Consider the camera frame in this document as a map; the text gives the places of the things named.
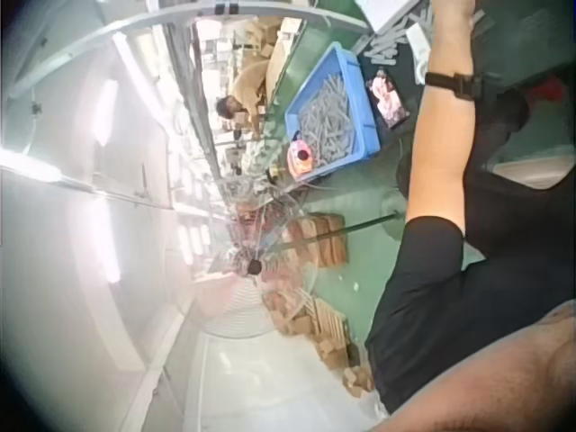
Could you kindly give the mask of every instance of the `black wristband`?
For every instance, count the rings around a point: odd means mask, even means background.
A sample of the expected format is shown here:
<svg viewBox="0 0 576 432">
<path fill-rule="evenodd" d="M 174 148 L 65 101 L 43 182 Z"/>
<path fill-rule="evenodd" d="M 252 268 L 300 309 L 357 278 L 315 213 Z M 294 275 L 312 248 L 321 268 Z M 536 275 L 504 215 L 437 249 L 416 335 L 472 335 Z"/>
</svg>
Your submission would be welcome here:
<svg viewBox="0 0 576 432">
<path fill-rule="evenodd" d="M 482 78 L 480 76 L 467 76 L 454 74 L 447 76 L 428 72 L 426 85 L 452 90 L 458 99 L 477 101 L 482 99 Z"/>
</svg>

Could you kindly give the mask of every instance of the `hand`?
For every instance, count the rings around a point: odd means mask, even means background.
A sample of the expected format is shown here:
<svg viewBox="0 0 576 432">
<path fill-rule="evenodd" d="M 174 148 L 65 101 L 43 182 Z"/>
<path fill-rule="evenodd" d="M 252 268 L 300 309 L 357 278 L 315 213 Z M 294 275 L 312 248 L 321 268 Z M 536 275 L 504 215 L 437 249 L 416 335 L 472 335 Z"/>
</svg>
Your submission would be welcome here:
<svg viewBox="0 0 576 432">
<path fill-rule="evenodd" d="M 476 0 L 432 0 L 435 25 L 444 28 L 472 28 Z"/>
</svg>

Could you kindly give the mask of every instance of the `black strap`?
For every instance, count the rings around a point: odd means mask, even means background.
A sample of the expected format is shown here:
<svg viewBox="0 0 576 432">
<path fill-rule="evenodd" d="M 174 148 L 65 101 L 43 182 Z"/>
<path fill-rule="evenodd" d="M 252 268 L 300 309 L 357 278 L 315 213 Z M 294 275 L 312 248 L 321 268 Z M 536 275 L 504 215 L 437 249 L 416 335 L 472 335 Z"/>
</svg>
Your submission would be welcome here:
<svg viewBox="0 0 576 432">
<path fill-rule="evenodd" d="M 226 9 L 226 4 L 224 2 L 218 2 L 214 5 L 215 15 L 224 15 L 224 10 Z"/>
<path fill-rule="evenodd" d="M 475 101 L 482 99 L 482 78 L 480 76 L 467 76 L 455 74 L 447 76 L 428 72 L 426 85 L 452 90 L 458 99 Z"/>
<path fill-rule="evenodd" d="M 238 15 L 239 13 L 239 6 L 238 0 L 230 0 L 230 15 Z"/>
</svg>

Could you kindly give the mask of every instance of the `fan pole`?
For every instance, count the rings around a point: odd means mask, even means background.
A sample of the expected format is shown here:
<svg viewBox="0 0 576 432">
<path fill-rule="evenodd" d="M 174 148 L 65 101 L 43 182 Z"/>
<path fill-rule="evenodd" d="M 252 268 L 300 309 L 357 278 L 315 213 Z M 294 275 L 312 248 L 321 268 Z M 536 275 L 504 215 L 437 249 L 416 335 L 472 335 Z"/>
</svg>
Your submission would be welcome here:
<svg viewBox="0 0 576 432">
<path fill-rule="evenodd" d="M 325 239 L 332 239 L 338 236 L 344 236 L 350 232 L 363 230 L 364 228 L 372 227 L 373 225 L 378 225 L 379 223 L 383 223 L 386 221 L 392 221 L 394 219 L 398 219 L 401 216 L 400 213 L 393 213 L 388 214 L 386 216 L 381 216 L 380 218 L 372 219 L 366 222 L 358 223 L 356 225 L 352 225 L 350 227 L 344 227 L 342 229 L 337 229 L 336 231 L 327 232 L 325 234 L 320 234 L 319 236 L 303 238 L 298 241 L 292 241 L 288 243 L 280 243 L 279 245 L 273 245 L 270 247 L 269 252 L 281 252 L 287 249 L 297 248 L 299 246 L 308 245 L 310 243 L 314 243 L 315 241 L 321 241 Z"/>
</svg>

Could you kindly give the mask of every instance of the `blue crate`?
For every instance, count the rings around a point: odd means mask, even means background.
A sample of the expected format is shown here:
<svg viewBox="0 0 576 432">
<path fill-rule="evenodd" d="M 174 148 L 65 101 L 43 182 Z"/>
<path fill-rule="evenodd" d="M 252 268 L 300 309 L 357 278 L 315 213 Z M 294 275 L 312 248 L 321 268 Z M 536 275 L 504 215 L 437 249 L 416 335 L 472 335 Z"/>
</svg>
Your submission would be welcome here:
<svg viewBox="0 0 576 432">
<path fill-rule="evenodd" d="M 348 92 L 348 101 L 354 122 L 354 146 L 350 154 L 321 168 L 312 170 L 306 175 L 297 178 L 300 181 L 310 181 L 312 178 L 324 176 L 358 160 L 368 159 L 380 150 L 380 141 L 376 132 L 374 115 L 368 101 L 364 78 L 360 71 L 360 64 L 356 56 L 345 49 L 338 42 L 333 42 L 318 64 L 312 70 L 292 103 L 286 109 L 284 119 L 288 138 L 300 130 L 298 112 L 308 101 L 316 95 L 322 87 L 324 80 L 335 74 L 342 74 Z"/>
</svg>

